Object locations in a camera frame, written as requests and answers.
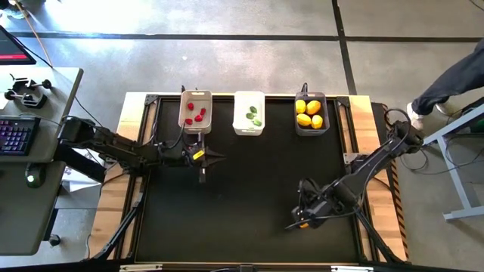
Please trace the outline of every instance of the sticker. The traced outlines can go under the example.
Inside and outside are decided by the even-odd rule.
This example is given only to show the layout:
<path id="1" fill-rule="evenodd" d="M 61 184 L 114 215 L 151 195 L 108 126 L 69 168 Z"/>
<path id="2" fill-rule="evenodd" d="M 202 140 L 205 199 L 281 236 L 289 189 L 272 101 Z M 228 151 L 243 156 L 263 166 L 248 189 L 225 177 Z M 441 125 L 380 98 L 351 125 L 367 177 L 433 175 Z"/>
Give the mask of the sticker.
<path id="1" fill-rule="evenodd" d="M 198 152 L 196 152 L 194 155 L 193 155 L 193 158 L 194 160 L 197 160 L 198 158 L 200 158 L 201 156 L 203 156 L 205 154 L 205 151 L 203 150 L 200 150 Z"/>

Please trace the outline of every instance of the wooden plank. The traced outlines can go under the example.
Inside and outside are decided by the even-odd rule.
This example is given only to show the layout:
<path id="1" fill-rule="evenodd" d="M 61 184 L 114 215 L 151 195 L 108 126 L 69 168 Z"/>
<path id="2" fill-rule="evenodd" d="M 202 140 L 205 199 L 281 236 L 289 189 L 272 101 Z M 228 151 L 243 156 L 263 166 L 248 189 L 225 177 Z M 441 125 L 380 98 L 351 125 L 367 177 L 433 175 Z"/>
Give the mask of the wooden plank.
<path id="1" fill-rule="evenodd" d="M 127 93 L 123 105 L 123 111 L 121 112 L 117 133 L 133 140 L 137 139 L 146 94 L 179 95 L 179 93 Z M 359 152 L 371 153 L 380 146 L 380 142 L 378 140 L 377 129 L 374 123 L 370 99 L 366 96 L 349 96 L 349 99 L 351 103 L 352 118 L 355 126 Z M 344 111 L 340 111 L 340 113 L 342 120 L 346 120 Z M 146 129 L 149 130 L 149 132 L 145 133 L 145 140 L 147 140 L 150 136 L 151 126 L 152 125 L 147 124 Z M 348 125 L 346 122 L 343 122 L 342 127 L 345 135 L 346 146 L 351 147 L 348 136 Z M 377 175 L 377 177 L 388 183 L 385 173 L 381 172 Z M 127 184 L 128 182 L 126 178 L 120 178 L 119 181 L 116 180 L 116 182 L 110 182 L 104 186 L 100 199 L 100 210 L 98 210 L 96 213 L 92 237 L 89 243 L 91 252 L 98 252 L 101 250 L 101 248 L 117 229 L 117 226 L 121 220 L 121 211 L 123 209 Z M 400 236 L 398 219 L 396 217 L 391 193 L 382 184 L 379 184 L 377 181 L 371 181 L 368 185 L 368 198 L 375 228 L 383 237 L 388 246 L 394 251 L 394 253 L 401 259 L 405 260 L 405 249 Z M 130 226 L 129 230 L 126 232 L 125 243 L 123 245 L 123 257 L 126 256 L 128 252 L 131 242 L 131 235 L 132 227 Z M 368 235 L 365 231 L 361 232 L 361 238 L 363 240 L 365 254 L 367 256 L 371 256 Z"/>

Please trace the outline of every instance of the gray desk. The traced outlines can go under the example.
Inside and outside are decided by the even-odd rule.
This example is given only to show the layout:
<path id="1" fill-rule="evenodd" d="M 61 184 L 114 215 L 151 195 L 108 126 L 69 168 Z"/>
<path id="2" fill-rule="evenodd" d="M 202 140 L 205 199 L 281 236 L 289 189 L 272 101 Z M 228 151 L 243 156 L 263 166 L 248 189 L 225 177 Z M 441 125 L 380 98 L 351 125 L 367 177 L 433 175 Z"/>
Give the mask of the gray desk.
<path id="1" fill-rule="evenodd" d="M 12 88 L 12 74 L 15 77 L 29 77 L 40 83 L 45 79 L 51 81 L 53 88 L 45 90 L 48 97 L 41 109 L 30 109 L 18 100 L 8 101 L 7 106 L 0 110 L 0 115 L 18 116 L 20 113 L 35 113 L 38 116 L 60 122 L 62 116 L 69 113 L 82 78 L 80 68 L 54 68 L 35 66 L 0 66 L 0 92 Z M 36 140 L 28 156 L 0 156 L 0 162 L 50 162 L 57 148 L 57 135 L 61 128 L 52 122 L 41 120 Z"/>
<path id="2" fill-rule="evenodd" d="M 0 115 L 35 113 L 59 122 L 67 115 L 79 87 L 83 71 L 80 68 L 34 66 L 1 66 L 0 91 L 11 88 L 12 73 L 16 77 L 31 77 L 36 82 L 49 79 L 54 88 L 45 90 L 45 106 L 28 109 L 9 101 Z M 58 126 L 42 120 L 29 156 L 0 156 L 0 255 L 33 255 L 43 240 L 54 211 L 65 162 L 52 162 L 57 148 Z M 36 189 L 25 182 L 27 162 L 47 162 L 45 183 Z"/>

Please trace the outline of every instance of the concrete floor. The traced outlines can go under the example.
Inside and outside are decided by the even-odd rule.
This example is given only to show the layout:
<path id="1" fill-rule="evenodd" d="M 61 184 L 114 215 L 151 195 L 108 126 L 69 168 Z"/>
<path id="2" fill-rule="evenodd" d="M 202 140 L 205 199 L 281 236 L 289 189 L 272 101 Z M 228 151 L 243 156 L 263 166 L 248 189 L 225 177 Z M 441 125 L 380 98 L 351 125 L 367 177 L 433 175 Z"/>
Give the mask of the concrete floor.
<path id="1" fill-rule="evenodd" d="M 338 2 L 348 36 L 484 36 L 484 12 L 464 0 Z M 337 35 L 331 0 L 133 3 L 26 1 L 39 32 Z M 12 32 L 30 31 L 24 20 L 2 17 L 0 24 Z M 35 39 L 21 40 L 42 54 Z M 127 91 L 179 91 L 185 85 L 216 92 L 294 93 L 303 82 L 308 82 L 311 90 L 348 94 L 339 42 L 159 39 L 43 39 L 42 42 L 55 66 L 79 66 L 85 70 L 78 98 L 111 129 L 116 129 Z M 373 101 L 404 109 L 407 102 L 474 46 L 473 43 L 349 42 L 356 91 L 370 95 Z M 452 98 L 451 102 L 459 109 L 478 97 L 482 97 L 482 89 Z M 87 117 L 77 105 L 72 113 Z M 445 120 L 433 113 L 426 122 L 425 132 L 435 131 Z M 482 141 L 473 141 L 470 147 L 469 144 L 457 147 L 456 160 L 465 162 L 472 158 L 482 148 Z M 425 171 L 443 170 L 442 157 L 429 154 L 430 165 Z M 422 158 L 416 154 L 407 159 L 417 165 Z M 477 193 L 484 196 L 482 181 L 476 181 L 481 165 L 467 166 L 461 172 L 463 179 L 475 183 Z M 483 270 L 484 216 L 452 224 L 443 220 L 443 212 L 461 208 L 450 176 L 417 175 L 401 165 L 399 176 L 411 261 Z M 84 240 L 92 227 L 94 212 L 62 211 L 54 231 L 66 240 L 63 247 L 50 249 L 43 243 L 32 257 L 0 258 L 0 267 L 84 258 Z"/>

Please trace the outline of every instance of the computer monitor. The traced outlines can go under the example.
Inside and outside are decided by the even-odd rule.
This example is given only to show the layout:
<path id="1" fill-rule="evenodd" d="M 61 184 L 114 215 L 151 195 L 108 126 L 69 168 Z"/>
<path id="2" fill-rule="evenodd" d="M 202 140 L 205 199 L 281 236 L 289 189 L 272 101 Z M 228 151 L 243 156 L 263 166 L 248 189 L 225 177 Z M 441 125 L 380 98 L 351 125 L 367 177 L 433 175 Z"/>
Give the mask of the computer monitor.
<path id="1" fill-rule="evenodd" d="M 12 34 L 0 26 L 0 65 L 36 64 Z"/>

